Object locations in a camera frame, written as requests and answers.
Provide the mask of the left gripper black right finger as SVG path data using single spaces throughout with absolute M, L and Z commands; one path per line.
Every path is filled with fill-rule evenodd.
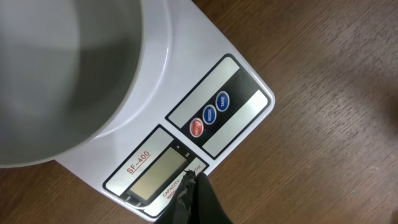
M 224 212 L 208 177 L 197 175 L 190 223 L 193 224 L 233 224 Z

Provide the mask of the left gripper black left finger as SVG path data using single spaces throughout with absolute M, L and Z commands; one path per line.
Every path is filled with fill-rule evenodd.
M 196 184 L 196 173 L 185 171 L 181 184 L 155 224 L 189 224 Z

